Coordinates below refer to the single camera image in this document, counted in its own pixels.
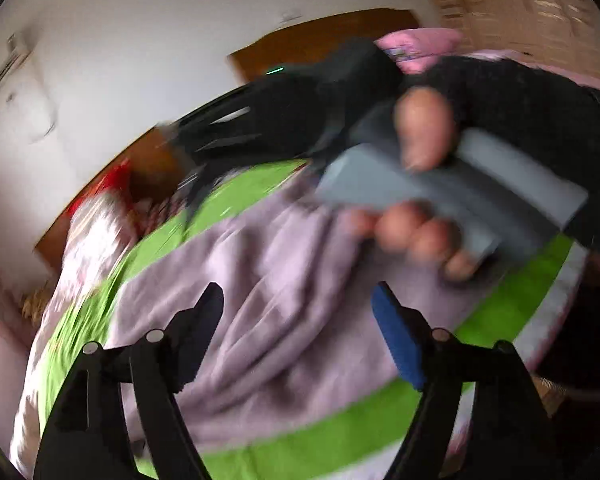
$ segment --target hand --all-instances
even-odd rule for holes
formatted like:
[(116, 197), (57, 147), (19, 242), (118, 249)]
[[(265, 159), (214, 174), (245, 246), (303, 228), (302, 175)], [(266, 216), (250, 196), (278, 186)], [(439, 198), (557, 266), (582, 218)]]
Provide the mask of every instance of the hand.
[[(435, 168), (454, 145), (456, 128), (446, 99), (432, 88), (413, 88), (396, 105), (394, 121), (402, 141), (402, 160), (410, 170)], [(421, 262), (440, 264), (452, 280), (465, 280), (477, 268), (460, 249), (460, 233), (449, 220), (433, 217), (427, 204), (399, 203), (382, 214), (353, 210), (352, 231), (376, 238), (386, 251), (407, 252)]]

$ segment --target wooden headboard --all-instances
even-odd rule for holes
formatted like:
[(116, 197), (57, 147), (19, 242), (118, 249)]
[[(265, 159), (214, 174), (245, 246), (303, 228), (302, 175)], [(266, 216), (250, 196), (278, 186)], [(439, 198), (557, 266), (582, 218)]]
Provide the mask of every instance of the wooden headboard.
[[(230, 59), (247, 82), (279, 64), (319, 61), (349, 38), (374, 40), (394, 30), (415, 27), (419, 27), (418, 20), (410, 10), (357, 10), (276, 30), (232, 53)], [(159, 131), (152, 128), (107, 164), (85, 188), (125, 157), (131, 161), (131, 194), (135, 200), (163, 200), (184, 177)], [(63, 211), (36, 244), (38, 254), (58, 274), (68, 231), (69, 219)]]
[(388, 32), (420, 25), (410, 10), (367, 9), (327, 16), (263, 36), (229, 58), (245, 81), (252, 81), (276, 65), (314, 63), (350, 38), (376, 40)]

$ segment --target gray plastic object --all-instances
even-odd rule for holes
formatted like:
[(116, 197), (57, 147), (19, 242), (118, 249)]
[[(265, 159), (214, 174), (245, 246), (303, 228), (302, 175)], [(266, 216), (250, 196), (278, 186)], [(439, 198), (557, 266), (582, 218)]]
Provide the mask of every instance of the gray plastic object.
[[(362, 131), (358, 139), (364, 137)], [(526, 262), (587, 200), (586, 190), (483, 130), (465, 130), (454, 156), (423, 173), (401, 167), (397, 137), (367, 138), (373, 143), (349, 148), (328, 166), (318, 197), (374, 210), (427, 200), (459, 225), (462, 246), (477, 260), (498, 249), (513, 263)]]

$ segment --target purple blanket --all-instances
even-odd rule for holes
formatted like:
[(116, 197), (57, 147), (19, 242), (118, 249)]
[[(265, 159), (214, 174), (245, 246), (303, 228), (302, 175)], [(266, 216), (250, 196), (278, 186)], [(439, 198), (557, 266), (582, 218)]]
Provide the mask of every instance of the purple blanket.
[[(371, 394), (397, 372), (370, 310), (386, 280), (433, 326), (455, 328), (491, 290), (352, 238), (344, 215), (312, 201), (303, 174), (155, 262), (120, 291), (106, 348), (135, 342), (193, 306), (209, 282), (224, 314), (196, 380), (176, 396), (203, 451), (296, 430)], [(142, 439), (131, 389), (131, 441)]]

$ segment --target black sleeve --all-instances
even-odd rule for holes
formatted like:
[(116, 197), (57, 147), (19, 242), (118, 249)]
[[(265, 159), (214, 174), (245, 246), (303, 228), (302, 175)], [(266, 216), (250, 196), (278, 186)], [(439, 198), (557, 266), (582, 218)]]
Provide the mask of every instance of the black sleeve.
[(600, 91), (520, 65), (449, 56), (408, 86), (435, 88), (458, 128), (478, 126), (589, 191), (566, 233), (600, 251)]

